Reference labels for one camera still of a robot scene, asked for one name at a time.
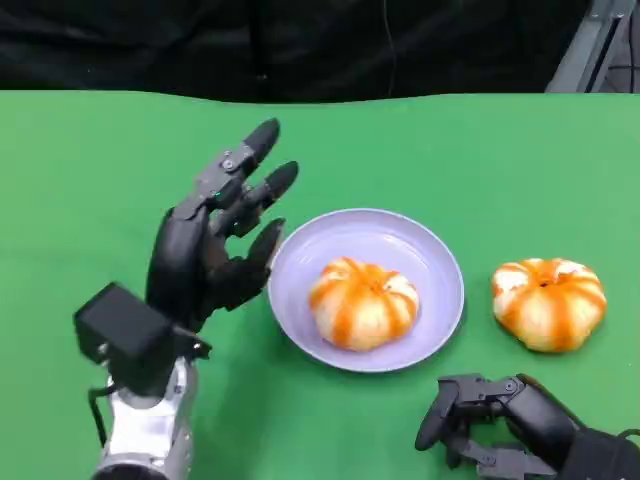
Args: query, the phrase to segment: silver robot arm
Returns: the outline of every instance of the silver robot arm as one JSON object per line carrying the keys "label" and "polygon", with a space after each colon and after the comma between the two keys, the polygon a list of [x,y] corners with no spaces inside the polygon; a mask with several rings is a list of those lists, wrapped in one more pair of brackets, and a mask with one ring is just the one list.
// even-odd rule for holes
{"label": "silver robot arm", "polygon": [[[246,184],[278,135],[277,120],[261,124],[214,159],[192,192],[166,212],[144,301],[111,283],[74,315],[81,352],[110,374],[106,388],[89,391],[103,447],[92,480],[187,479],[198,389],[194,362],[208,358],[211,348],[197,333],[215,310],[233,310],[262,291],[283,233],[284,219],[276,219],[246,258],[227,254],[226,240],[253,230],[297,177],[298,164],[288,162],[255,187]],[[108,397],[113,414],[108,436],[99,397]]]}
{"label": "silver robot arm", "polygon": [[112,393],[113,427],[93,479],[187,480],[193,458],[190,415],[197,391],[195,366],[182,357],[163,397],[140,397],[127,389]]}

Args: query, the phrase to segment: robotic hand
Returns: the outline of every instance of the robotic hand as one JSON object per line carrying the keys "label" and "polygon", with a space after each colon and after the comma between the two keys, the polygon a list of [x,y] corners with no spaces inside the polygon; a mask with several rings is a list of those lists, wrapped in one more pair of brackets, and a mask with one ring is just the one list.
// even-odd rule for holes
{"label": "robotic hand", "polygon": [[[94,480],[185,480],[193,441],[189,416],[197,392],[194,361],[211,347],[197,336],[214,310],[258,295],[284,220],[258,235],[246,258],[229,258],[225,242],[243,237],[292,185],[289,162],[255,188],[245,184],[279,134],[277,120],[260,125],[235,150],[216,158],[195,188],[167,211],[147,276],[145,301],[111,283],[75,315],[82,353],[109,371],[108,386],[89,391],[103,446]],[[96,399],[109,397],[107,438]]]}
{"label": "robotic hand", "polygon": [[[463,459],[477,464],[481,478],[525,480],[639,480],[640,449],[618,436],[586,427],[533,378],[519,374],[490,382],[478,374],[443,377],[415,442],[423,451],[438,441],[449,468]],[[469,438],[471,424],[505,417],[510,432],[526,446],[486,448]]]}

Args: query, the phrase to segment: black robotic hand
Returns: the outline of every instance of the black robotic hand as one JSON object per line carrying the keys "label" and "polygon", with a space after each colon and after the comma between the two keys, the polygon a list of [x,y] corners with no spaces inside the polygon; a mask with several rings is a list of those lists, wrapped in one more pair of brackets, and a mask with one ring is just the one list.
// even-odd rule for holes
{"label": "black robotic hand", "polygon": [[[637,431],[613,436],[586,427],[527,375],[496,382],[478,374],[458,375],[440,378],[438,384],[415,448],[428,450],[442,442],[449,468],[466,459],[477,464],[481,478],[640,479],[640,449],[624,438]],[[505,417],[522,445],[487,448],[470,439],[473,423],[492,423],[498,417]]]}
{"label": "black robotic hand", "polygon": [[140,396],[164,392],[177,358],[207,356],[210,346],[197,333],[213,311],[232,310],[264,288],[284,220],[269,223],[246,258],[230,258],[225,242],[255,228],[297,177],[298,164],[289,162],[256,187],[245,183],[275,144],[279,128],[275,119],[264,122],[236,149],[219,155],[197,177],[191,194],[166,212],[144,301],[109,284],[74,316],[81,351],[107,366],[119,386]]}
{"label": "black robotic hand", "polygon": [[225,241],[243,237],[291,186],[298,164],[289,162],[255,188],[244,182],[275,144],[276,120],[258,127],[198,177],[194,191],[170,209],[160,226],[147,277],[146,301],[184,328],[198,332],[211,313],[232,310],[262,291],[268,262],[284,220],[271,222],[247,258],[229,258]]}

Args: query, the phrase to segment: bun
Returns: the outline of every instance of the bun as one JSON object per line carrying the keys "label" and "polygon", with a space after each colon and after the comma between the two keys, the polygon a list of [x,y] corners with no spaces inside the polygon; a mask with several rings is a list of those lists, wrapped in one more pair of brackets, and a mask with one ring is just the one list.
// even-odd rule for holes
{"label": "bun", "polygon": [[493,274],[492,287],[498,322],[540,352],[579,348],[607,309],[596,274],[562,258],[505,263]]}
{"label": "bun", "polygon": [[323,271],[309,294],[322,337],[340,348],[367,351],[405,335],[418,314],[418,292],[398,272],[350,258]]}

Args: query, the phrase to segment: plate rim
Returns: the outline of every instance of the plate rim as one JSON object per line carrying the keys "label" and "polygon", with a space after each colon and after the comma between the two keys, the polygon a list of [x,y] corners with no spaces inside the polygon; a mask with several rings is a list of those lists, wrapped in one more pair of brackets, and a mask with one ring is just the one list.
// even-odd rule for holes
{"label": "plate rim", "polygon": [[444,347],[444,345],[451,339],[451,337],[453,336],[453,334],[457,330],[458,325],[460,324],[460,321],[462,320],[462,314],[463,314],[463,311],[464,311],[465,287],[464,287],[464,277],[462,276],[462,270],[460,269],[460,265],[458,263],[458,260],[456,259],[455,255],[453,254],[451,249],[433,231],[431,231],[429,228],[427,228],[424,225],[422,225],[420,222],[417,222],[416,220],[413,220],[412,218],[407,217],[406,215],[402,215],[400,213],[392,212],[390,210],[384,210],[384,209],[380,209],[380,208],[344,208],[344,209],[340,209],[340,210],[333,210],[331,212],[323,213],[322,215],[314,217],[311,220],[308,220],[307,222],[305,222],[302,225],[300,225],[298,228],[296,228],[284,240],[284,242],[282,242],[282,244],[278,248],[276,254],[271,259],[271,262],[269,262],[269,267],[273,268],[273,266],[278,261],[278,258],[280,257],[281,253],[285,250],[285,247],[287,246],[287,244],[298,233],[300,233],[300,231],[303,230],[304,228],[306,228],[306,227],[308,227],[308,226],[310,226],[310,225],[312,225],[312,224],[314,224],[316,222],[324,220],[327,217],[332,217],[332,216],[335,216],[335,215],[340,215],[340,214],[345,214],[345,213],[358,213],[358,212],[381,213],[383,215],[389,215],[389,216],[392,216],[392,217],[407,221],[409,223],[412,223],[413,225],[417,226],[418,228],[424,230],[427,234],[431,235],[440,244],[440,246],[444,248],[445,252],[449,255],[449,257],[453,261],[453,265],[454,265],[455,271],[456,271],[456,276],[458,278],[458,283],[460,285],[460,294],[461,294],[460,295],[460,302],[459,302],[457,313],[456,313],[457,320],[453,323],[451,328],[447,331],[446,335],[444,335],[442,337],[442,340],[436,345],[436,347],[430,353],[427,353],[427,354],[425,354],[424,356],[422,356],[420,358],[404,361],[404,362],[401,362],[401,363],[399,363],[397,365],[394,365],[392,367],[386,367],[386,368],[385,367],[382,367],[382,368],[373,367],[373,368],[359,368],[359,369],[348,368],[348,367],[346,367],[344,365],[341,365],[339,363],[336,363],[336,362],[321,358],[320,356],[316,355],[314,352],[310,351],[306,346],[299,344],[298,342],[296,342],[292,338],[291,334],[287,331],[287,328],[282,324],[282,321],[278,318],[278,315],[276,314],[276,312],[275,312],[275,310],[273,308],[273,282],[271,281],[271,279],[272,279],[271,275],[269,275],[269,281],[267,283],[267,295],[268,295],[268,298],[269,298],[269,306],[271,308],[271,311],[273,312],[273,316],[275,317],[276,322],[280,326],[280,330],[282,330],[284,332],[284,334],[289,338],[289,340],[291,342],[293,342],[300,350],[305,352],[307,355],[309,355],[310,357],[316,359],[317,361],[319,361],[321,363],[324,363],[325,365],[329,365],[331,367],[334,367],[334,368],[337,368],[337,369],[340,369],[340,370],[349,371],[349,372],[355,372],[355,373],[388,373],[388,372],[394,372],[394,371],[397,371],[397,370],[404,370],[405,368],[408,368],[408,367],[416,365],[416,364],[418,364],[420,362],[423,362],[427,358],[429,358],[429,357],[435,355],[437,352],[439,352]]}

